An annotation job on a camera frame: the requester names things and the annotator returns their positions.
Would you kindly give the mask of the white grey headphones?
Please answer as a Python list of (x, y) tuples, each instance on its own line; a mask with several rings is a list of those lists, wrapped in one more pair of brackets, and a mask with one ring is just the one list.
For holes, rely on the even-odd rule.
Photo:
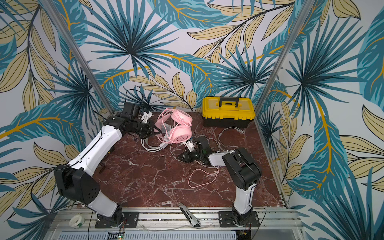
[(141, 138), (141, 145), (147, 152), (150, 153), (157, 153), (163, 149), (165, 149), (168, 145), (170, 145), (172, 142), (165, 137), (162, 133), (158, 132), (155, 134), (155, 137), (160, 141), (160, 143), (156, 146), (153, 146), (149, 143), (149, 138)]

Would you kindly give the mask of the pink headphones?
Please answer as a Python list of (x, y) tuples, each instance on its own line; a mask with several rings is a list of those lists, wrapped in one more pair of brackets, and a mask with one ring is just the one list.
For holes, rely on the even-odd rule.
[[(166, 121), (171, 118), (174, 127), (167, 129)], [(160, 113), (155, 126), (160, 130), (155, 136), (166, 144), (178, 144), (189, 140), (192, 137), (193, 118), (186, 112), (178, 109), (167, 108)]]

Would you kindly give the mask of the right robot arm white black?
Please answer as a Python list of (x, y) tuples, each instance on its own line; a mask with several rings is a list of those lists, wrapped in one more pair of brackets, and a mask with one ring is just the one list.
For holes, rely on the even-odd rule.
[(209, 145), (208, 138), (204, 136), (183, 142), (183, 144), (187, 150), (178, 156), (178, 160), (184, 163), (197, 161), (214, 168), (227, 168), (236, 186), (233, 212), (238, 217), (245, 218), (250, 215), (253, 209), (254, 190), (263, 174), (253, 156), (245, 148), (214, 152)]

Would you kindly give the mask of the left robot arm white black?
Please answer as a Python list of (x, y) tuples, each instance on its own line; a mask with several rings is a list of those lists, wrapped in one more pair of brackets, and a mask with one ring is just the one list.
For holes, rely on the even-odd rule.
[(102, 193), (93, 175), (99, 163), (124, 134), (136, 134), (146, 139), (161, 130), (154, 121), (124, 115), (110, 116), (88, 146), (66, 165), (58, 165), (54, 175), (59, 194), (69, 200), (82, 203), (99, 215), (112, 218), (119, 214), (118, 204)]

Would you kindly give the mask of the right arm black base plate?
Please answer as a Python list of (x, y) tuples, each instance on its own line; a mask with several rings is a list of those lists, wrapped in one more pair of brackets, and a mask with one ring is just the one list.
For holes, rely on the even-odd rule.
[(259, 227), (260, 220), (257, 212), (253, 210), (250, 210), (243, 215), (240, 215), (235, 210), (219, 212), (219, 223), (221, 228)]

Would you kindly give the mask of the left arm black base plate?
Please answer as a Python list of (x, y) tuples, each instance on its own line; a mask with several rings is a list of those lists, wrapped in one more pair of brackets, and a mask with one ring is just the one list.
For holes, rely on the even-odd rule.
[(97, 215), (96, 229), (135, 229), (139, 219), (139, 212), (121, 212), (112, 217)]

